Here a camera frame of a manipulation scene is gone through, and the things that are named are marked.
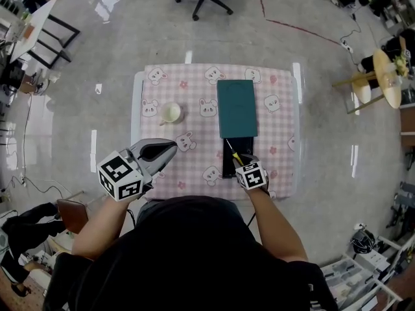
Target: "teal book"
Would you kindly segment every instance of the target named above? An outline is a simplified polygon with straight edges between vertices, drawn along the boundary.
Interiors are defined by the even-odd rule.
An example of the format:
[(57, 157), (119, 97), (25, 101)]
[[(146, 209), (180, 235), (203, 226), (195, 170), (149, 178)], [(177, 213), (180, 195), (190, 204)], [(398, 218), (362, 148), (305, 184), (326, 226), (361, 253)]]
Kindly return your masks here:
[(220, 138), (258, 136), (252, 80), (219, 80), (217, 92)]

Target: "black smartphone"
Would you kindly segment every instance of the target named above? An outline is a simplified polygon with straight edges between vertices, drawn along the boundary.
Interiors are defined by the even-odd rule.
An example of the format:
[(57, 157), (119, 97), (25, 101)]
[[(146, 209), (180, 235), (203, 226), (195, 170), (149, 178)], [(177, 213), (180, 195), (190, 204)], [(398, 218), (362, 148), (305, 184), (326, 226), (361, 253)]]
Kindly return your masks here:
[[(250, 154), (254, 153), (254, 138), (253, 137), (242, 137), (242, 138), (227, 138), (232, 148), (238, 154)], [(230, 179), (234, 178), (235, 175), (235, 165), (233, 164), (233, 156), (231, 148), (226, 142), (226, 139), (223, 139), (223, 164), (222, 164), (222, 178)]]

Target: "power strip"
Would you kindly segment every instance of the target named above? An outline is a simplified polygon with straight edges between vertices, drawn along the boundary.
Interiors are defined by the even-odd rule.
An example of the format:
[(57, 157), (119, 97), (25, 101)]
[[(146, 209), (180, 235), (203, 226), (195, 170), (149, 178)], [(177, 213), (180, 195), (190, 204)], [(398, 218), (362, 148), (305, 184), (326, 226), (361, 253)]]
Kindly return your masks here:
[(353, 49), (349, 46), (346, 40), (340, 42), (341, 46), (346, 49), (350, 54), (353, 54)]

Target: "desk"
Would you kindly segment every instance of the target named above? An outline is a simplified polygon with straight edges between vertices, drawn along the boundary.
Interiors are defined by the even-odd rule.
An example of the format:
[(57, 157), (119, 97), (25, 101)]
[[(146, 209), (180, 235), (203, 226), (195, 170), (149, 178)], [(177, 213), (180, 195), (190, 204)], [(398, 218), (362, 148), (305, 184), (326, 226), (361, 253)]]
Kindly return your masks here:
[[(50, 37), (58, 40), (62, 48), (66, 48), (75, 39), (75, 37), (80, 34), (80, 31), (76, 28), (51, 15), (51, 11), (56, 1), (57, 0), (50, 0), (48, 3), (46, 3), (37, 11), (35, 11), (35, 13), (33, 13), (29, 23), (34, 27), (34, 30), (30, 34), (29, 38), (23, 38), (22, 40), (16, 43), (16, 47), (14, 49), (10, 63), (17, 60), (18, 58), (20, 58), (20, 56), (22, 56), (25, 53), (28, 53), (31, 57), (33, 57), (49, 69), (53, 68), (53, 65), (59, 58), (63, 58), (66, 61), (71, 62), (71, 59), (68, 57), (65, 51), (61, 50), (58, 52), (54, 48), (50, 47), (48, 44), (44, 43), (42, 40), (39, 39), (40, 33), (43, 31), (44, 33), (50, 35)], [(73, 34), (71, 35), (71, 37), (69, 37), (69, 39), (66, 42), (63, 42), (60, 38), (58, 38), (57, 36), (43, 28), (47, 19), (50, 19), (56, 24), (59, 24), (60, 26), (67, 28)], [(36, 42), (38, 42), (40, 45), (46, 47), (51, 52), (56, 54), (55, 59), (51, 63), (46, 62), (44, 59), (40, 58), (35, 52), (32, 51), (33, 47), (36, 45)]]
[[(136, 75), (132, 143), (140, 138), (160, 137), (176, 141), (179, 147), (163, 174), (153, 178), (155, 187), (146, 196), (167, 199), (198, 194), (228, 200), (246, 199), (236, 179), (222, 179), (220, 173), (223, 140), (219, 137), (216, 85), (218, 79), (246, 79), (250, 75), (255, 76), (258, 121), (254, 154), (268, 171), (271, 196), (284, 198), (293, 194), (299, 171), (300, 129), (298, 93), (290, 72), (241, 65), (180, 64), (150, 65), (144, 74)], [(141, 88), (138, 117), (140, 110), (134, 106), (138, 105)], [(159, 126), (160, 108), (168, 101), (183, 107), (185, 119), (180, 124)], [(269, 109), (268, 101), (277, 103)], [(208, 106), (209, 114), (206, 114), (204, 108)]]
[[(333, 84), (333, 87), (336, 87), (351, 83), (357, 98), (359, 98), (359, 100), (361, 100), (363, 103), (359, 107), (348, 111), (348, 114), (359, 111), (360, 109), (365, 108), (366, 106), (369, 106), (374, 102), (381, 100), (382, 98), (385, 98), (392, 108), (399, 108), (402, 100), (401, 86), (394, 85), (397, 74), (395, 70), (388, 71), (388, 66), (391, 63), (392, 62), (386, 53), (381, 49), (377, 49), (373, 54), (373, 66), (375, 67), (375, 71), (367, 74), (355, 73), (350, 80), (345, 80)], [(377, 80), (379, 87), (382, 90), (382, 94), (368, 101), (368, 98), (370, 97), (367, 94), (368, 88), (366, 87), (366, 84), (368, 84), (367, 81), (369, 80)]]

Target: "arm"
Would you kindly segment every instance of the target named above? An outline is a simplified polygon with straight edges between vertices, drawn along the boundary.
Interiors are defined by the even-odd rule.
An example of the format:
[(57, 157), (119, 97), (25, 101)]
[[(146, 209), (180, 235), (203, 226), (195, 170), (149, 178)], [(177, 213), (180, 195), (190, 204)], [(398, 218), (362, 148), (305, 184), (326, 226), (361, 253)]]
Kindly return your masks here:
[(255, 208), (262, 244), (276, 258), (308, 261), (300, 238), (287, 219), (260, 188), (247, 191)]
[(406, 40), (405, 40), (404, 37), (399, 36), (399, 44), (401, 45), (401, 51), (402, 51), (402, 53), (404, 53), (405, 52), (405, 49), (407, 49), (407, 42), (406, 42)]
[(29, 272), (33, 270), (43, 270), (47, 272), (46, 266), (39, 264), (38, 262), (34, 262), (34, 261), (28, 262), (26, 265), (24, 265), (23, 268)]
[(72, 254), (97, 259), (119, 236), (129, 201), (116, 202), (107, 197), (104, 205), (75, 237)]

